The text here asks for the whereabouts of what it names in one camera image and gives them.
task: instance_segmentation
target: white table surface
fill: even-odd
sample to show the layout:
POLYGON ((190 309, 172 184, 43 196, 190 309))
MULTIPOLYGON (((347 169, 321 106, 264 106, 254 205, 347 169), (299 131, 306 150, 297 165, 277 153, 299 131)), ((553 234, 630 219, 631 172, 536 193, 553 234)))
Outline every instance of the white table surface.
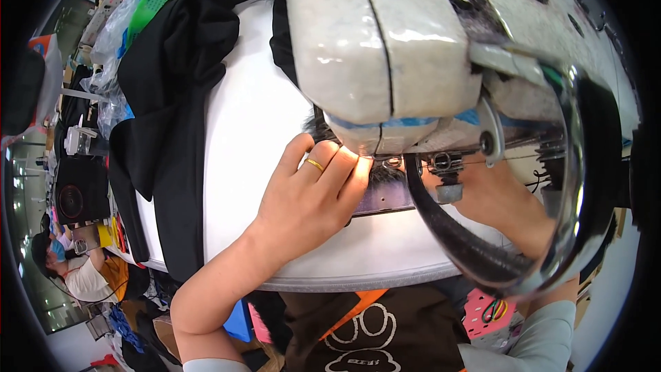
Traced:
MULTIPOLYGON (((311 104, 273 63, 269 46, 272 3, 254 0, 235 10, 241 20, 239 40, 225 58, 227 74, 208 102, 205 261, 236 240, 254 219, 285 145, 301 131, 311 110, 311 104)), ((147 265, 160 268, 164 259, 153 202, 136 196, 151 256, 147 265)), ((443 208, 486 240, 509 244, 497 230, 463 218, 451 205, 443 208)), ((410 210, 354 218, 326 244, 292 261, 260 288, 356 291, 456 274, 458 270, 418 212, 410 210)))

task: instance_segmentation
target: gold ring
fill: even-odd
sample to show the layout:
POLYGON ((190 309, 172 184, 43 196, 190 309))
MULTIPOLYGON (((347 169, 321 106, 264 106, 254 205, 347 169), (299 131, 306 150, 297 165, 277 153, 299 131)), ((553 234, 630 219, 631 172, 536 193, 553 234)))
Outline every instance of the gold ring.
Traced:
POLYGON ((309 158, 306 158, 305 161, 309 162, 310 164, 314 165, 319 169, 319 171, 324 172, 324 166, 319 164, 317 161, 311 160, 309 158))

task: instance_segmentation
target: orange stripe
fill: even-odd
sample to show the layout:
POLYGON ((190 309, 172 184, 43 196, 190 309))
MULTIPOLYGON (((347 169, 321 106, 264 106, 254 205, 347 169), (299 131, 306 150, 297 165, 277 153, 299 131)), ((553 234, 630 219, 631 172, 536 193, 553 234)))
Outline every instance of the orange stripe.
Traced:
POLYGON ((372 303, 379 300, 381 296, 387 292, 388 289, 379 289, 379 290, 369 290, 369 291, 357 291, 356 294, 360 298, 360 302, 354 306, 353 309, 349 310, 349 313, 345 314, 336 324, 333 325, 328 331, 319 338, 319 340, 324 340, 326 336, 335 332, 343 324, 347 323, 352 317, 356 316, 363 310, 367 309, 372 303))

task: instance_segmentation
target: black speaker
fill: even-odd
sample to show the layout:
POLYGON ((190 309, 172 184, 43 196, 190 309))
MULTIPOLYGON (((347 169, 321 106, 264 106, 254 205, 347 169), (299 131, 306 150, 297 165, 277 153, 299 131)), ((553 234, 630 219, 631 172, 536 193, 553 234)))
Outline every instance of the black speaker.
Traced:
POLYGON ((106 168, 95 158, 63 157, 57 168, 54 200, 60 224, 110 217, 106 168))

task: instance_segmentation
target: face mask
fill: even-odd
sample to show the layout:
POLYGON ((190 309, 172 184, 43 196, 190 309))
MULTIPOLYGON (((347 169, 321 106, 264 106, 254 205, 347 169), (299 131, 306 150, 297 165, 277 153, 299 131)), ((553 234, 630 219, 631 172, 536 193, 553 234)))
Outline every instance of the face mask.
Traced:
POLYGON ((62 243, 60 243, 57 240, 53 240, 50 242, 50 251, 54 252, 55 255, 57 256, 57 262, 61 263, 62 261, 66 260, 64 258, 64 246, 62 246, 62 243))

